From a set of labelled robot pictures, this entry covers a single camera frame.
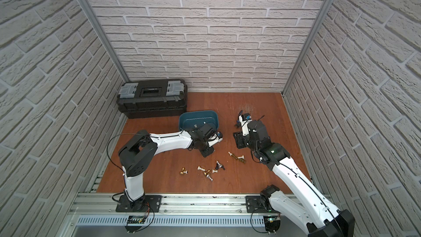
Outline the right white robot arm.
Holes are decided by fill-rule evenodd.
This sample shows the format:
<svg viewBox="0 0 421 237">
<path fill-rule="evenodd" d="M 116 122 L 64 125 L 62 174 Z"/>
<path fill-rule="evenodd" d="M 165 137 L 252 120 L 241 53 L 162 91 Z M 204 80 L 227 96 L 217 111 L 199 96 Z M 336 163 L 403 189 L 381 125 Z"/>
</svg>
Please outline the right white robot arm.
<svg viewBox="0 0 421 237">
<path fill-rule="evenodd" d="M 286 216 L 309 237 L 352 237 L 355 218 L 329 201 L 299 169 L 290 153 L 274 143 L 261 120 L 240 112 L 233 137 L 239 149 L 249 148 L 255 162 L 265 165 L 292 191 L 299 202 L 292 201 L 278 187 L 270 185 L 260 193 L 266 211 Z"/>
</svg>

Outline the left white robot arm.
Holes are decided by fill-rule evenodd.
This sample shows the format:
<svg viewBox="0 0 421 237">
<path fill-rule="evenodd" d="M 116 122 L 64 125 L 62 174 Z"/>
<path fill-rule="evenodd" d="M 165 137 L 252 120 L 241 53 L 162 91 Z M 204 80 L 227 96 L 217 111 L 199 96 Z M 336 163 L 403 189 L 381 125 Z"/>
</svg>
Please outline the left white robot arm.
<svg viewBox="0 0 421 237">
<path fill-rule="evenodd" d="M 197 149 L 207 157 L 214 152 L 214 145 L 222 140 L 223 134 L 210 124 L 169 134 L 150 134 L 147 130 L 140 130 L 118 152 L 125 196 L 131 203 L 144 198 L 143 173 L 155 155 L 175 149 Z"/>
</svg>

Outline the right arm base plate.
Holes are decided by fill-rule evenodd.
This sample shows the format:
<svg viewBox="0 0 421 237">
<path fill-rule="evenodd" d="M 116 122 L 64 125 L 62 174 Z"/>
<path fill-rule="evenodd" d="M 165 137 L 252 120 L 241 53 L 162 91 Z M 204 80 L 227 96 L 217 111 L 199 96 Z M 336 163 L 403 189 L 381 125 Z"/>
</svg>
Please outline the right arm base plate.
<svg viewBox="0 0 421 237">
<path fill-rule="evenodd" d="M 274 210 L 267 200 L 263 200 L 260 195 L 247 195 L 245 196 L 246 200 L 246 210 L 247 213 L 269 213 L 269 214 L 278 214 L 278 211 Z"/>
</svg>

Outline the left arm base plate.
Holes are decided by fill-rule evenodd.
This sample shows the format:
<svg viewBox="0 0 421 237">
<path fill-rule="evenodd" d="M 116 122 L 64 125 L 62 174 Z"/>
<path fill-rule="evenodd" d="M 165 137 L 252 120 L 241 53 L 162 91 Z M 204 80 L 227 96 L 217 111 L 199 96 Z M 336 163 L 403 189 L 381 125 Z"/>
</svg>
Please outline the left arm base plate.
<svg viewBox="0 0 421 237">
<path fill-rule="evenodd" d="M 159 212 L 161 206 L 162 195 L 144 195 L 140 199 L 135 201 L 130 201 L 129 197 L 125 194 L 120 196 L 116 212 L 147 212 L 149 208 L 151 211 L 157 213 Z"/>
</svg>

